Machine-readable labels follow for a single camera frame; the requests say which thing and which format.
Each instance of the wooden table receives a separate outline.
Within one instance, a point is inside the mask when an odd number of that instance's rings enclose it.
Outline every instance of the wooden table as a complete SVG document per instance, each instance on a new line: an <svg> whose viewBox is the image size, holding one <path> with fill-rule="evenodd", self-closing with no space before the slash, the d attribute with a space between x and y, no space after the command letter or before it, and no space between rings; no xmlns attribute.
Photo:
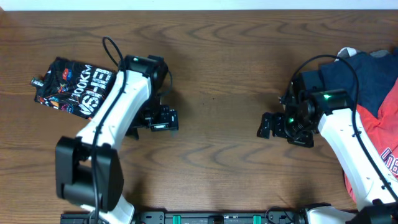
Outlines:
<svg viewBox="0 0 398 224"><path fill-rule="evenodd" d="M120 152L124 195L136 208L355 208L320 136L307 149L256 131L264 112L282 111L277 97L308 58L397 45L396 11L4 12L0 223L58 223L63 211L80 210L55 195L54 149L87 120L34 103L29 81L56 56L115 69L104 35L124 55L163 56L174 75L164 103L178 110L180 131L141 129Z"/></svg>

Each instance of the wood grain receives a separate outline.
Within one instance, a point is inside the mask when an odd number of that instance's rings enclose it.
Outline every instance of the wood grain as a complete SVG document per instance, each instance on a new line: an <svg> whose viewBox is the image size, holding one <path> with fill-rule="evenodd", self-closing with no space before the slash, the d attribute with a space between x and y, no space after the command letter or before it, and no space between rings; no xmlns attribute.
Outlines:
<svg viewBox="0 0 398 224"><path fill-rule="evenodd" d="M4 12L0 15L0 223L58 223L78 207L55 195L54 147L87 123L34 103L33 76L56 56L113 68L101 46L165 57L178 133L139 130L120 152L137 208L266 210L329 202L355 208L328 144L259 139L265 111L308 58L398 44L396 11ZM317 63L305 69L316 69Z"/></svg>

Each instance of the white backdrop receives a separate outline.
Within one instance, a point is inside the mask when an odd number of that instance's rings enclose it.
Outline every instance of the white backdrop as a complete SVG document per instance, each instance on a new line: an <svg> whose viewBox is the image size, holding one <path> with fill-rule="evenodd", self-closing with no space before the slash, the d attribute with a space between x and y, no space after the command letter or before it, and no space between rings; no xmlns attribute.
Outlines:
<svg viewBox="0 0 398 224"><path fill-rule="evenodd" d="M0 0L0 6L5 11L398 9L398 0Z"/></svg>

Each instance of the blue fabric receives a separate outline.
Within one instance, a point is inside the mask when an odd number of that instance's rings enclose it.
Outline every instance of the blue fabric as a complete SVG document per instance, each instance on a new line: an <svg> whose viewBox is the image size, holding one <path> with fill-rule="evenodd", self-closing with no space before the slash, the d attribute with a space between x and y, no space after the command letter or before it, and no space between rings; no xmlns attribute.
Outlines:
<svg viewBox="0 0 398 224"><path fill-rule="evenodd" d="M346 60L358 75L359 105L377 118L381 103L398 78L398 48L392 54L381 58L359 53ZM345 89L354 100L355 79L343 62L321 65L320 75L327 90Z"/></svg>

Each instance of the red fabric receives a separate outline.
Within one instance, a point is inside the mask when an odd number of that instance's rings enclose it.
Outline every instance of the red fabric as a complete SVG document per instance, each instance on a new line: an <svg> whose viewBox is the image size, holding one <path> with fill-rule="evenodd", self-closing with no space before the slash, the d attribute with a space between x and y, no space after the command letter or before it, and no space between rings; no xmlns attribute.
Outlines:
<svg viewBox="0 0 398 224"><path fill-rule="evenodd" d="M366 108L357 106L362 124L385 165L398 177L398 79L388 93L375 118ZM344 176L349 195L355 201L353 188Z"/></svg>

